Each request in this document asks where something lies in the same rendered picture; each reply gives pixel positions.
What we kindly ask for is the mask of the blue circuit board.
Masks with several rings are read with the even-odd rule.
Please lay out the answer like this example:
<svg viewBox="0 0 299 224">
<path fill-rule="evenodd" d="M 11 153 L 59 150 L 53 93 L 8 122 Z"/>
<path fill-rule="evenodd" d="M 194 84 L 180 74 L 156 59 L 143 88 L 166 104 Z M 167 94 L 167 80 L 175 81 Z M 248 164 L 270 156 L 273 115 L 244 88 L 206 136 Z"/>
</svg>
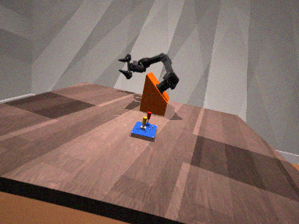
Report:
<svg viewBox="0 0 299 224">
<path fill-rule="evenodd" d="M 157 129 L 157 125 L 153 125 L 149 123 L 149 119 L 151 117 L 151 112 L 147 113 L 147 117 L 143 117 L 142 122 L 136 122 L 136 125 L 131 131 L 131 136 L 132 134 L 137 134 L 137 135 L 143 135 L 152 138 L 155 137 L 155 132 Z"/>
</svg>

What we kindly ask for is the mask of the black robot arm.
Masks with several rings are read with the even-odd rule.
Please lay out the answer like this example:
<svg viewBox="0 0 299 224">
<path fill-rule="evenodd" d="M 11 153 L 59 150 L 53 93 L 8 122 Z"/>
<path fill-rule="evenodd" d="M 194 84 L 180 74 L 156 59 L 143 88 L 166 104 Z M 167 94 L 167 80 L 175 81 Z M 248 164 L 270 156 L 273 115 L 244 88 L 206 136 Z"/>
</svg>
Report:
<svg viewBox="0 0 299 224">
<path fill-rule="evenodd" d="M 166 74 L 163 76 L 164 81 L 160 82 L 159 84 L 156 84 L 156 87 L 158 88 L 160 93 L 163 94 L 163 92 L 165 90 L 167 90 L 168 88 L 171 88 L 171 90 L 175 89 L 175 87 L 179 81 L 179 78 L 176 76 L 176 74 L 174 73 L 174 71 L 171 67 L 171 60 L 167 55 L 165 55 L 164 53 L 161 53 L 160 55 L 154 56 L 152 58 L 143 58 L 143 59 L 139 60 L 138 62 L 133 61 L 132 71 L 138 70 L 137 72 L 140 72 L 140 73 L 146 72 L 146 69 L 151 64 L 154 64 L 154 63 L 157 63 L 160 61 L 163 62 L 164 66 L 166 68 Z"/>
</svg>

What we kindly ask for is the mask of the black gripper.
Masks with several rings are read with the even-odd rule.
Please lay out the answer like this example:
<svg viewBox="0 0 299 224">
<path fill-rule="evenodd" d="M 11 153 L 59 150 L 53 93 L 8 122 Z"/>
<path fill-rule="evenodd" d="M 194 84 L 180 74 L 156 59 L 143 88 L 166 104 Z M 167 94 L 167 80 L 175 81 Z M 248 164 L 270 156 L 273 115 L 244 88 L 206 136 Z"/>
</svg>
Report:
<svg viewBox="0 0 299 224">
<path fill-rule="evenodd" d="M 132 72 L 137 72 L 137 71 L 132 71 L 133 69 L 133 63 L 130 63 L 130 60 L 131 60 L 131 55 L 127 55 L 125 57 L 125 59 L 119 59 L 118 61 L 121 61 L 121 62 L 127 62 L 128 63 L 128 71 L 124 71 L 124 70 L 119 70 L 123 75 L 125 75 L 126 79 L 130 79 L 133 77 L 132 75 Z M 132 71 L 132 72 L 131 72 Z"/>
</svg>

